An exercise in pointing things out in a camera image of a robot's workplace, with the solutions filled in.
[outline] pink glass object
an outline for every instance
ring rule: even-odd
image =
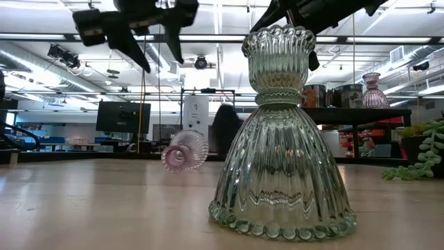
[[[380,73],[368,73],[362,76],[367,91],[362,98],[362,108],[390,108],[386,95],[377,88]]]
[[[170,172],[200,167],[208,155],[208,142],[197,131],[181,131],[162,152],[162,164]]]

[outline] glass vase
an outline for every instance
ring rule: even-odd
[[[234,139],[210,217],[241,233],[322,240],[355,230],[341,175],[311,118],[299,107],[316,38],[273,26],[242,46],[259,108]]]
[[[390,108],[386,95],[378,89],[380,73],[373,72],[362,76],[367,90],[362,98],[362,108]]]
[[[161,160],[170,172],[183,172],[200,167],[208,155],[208,142],[197,131],[181,131],[162,152]]]

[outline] shelf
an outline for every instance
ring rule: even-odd
[[[316,124],[360,125],[396,117],[410,117],[408,109],[302,108]]]
[[[364,131],[366,129],[386,129],[386,128],[397,128],[397,127],[401,127],[404,126],[403,123],[385,123],[385,122],[372,122],[369,124],[362,124],[362,125],[358,125],[358,131]],[[344,133],[344,132],[352,132],[353,128],[343,128],[343,129],[339,129],[338,132],[340,133]]]

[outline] succulent plant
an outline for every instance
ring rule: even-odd
[[[422,176],[433,177],[431,168],[441,162],[441,157],[438,155],[439,149],[444,149],[444,143],[435,142],[435,138],[444,140],[444,120],[430,121],[425,125],[425,131],[422,135],[429,136],[425,138],[419,146],[424,153],[418,154],[418,160],[414,165],[408,167],[399,166],[398,168],[390,168],[382,172],[382,178],[392,180],[395,177],[401,178],[405,181],[416,180]]]

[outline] computer monitor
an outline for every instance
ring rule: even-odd
[[[140,133],[148,133],[151,104],[144,103]],[[140,103],[101,101],[97,113],[96,131],[138,133]]]

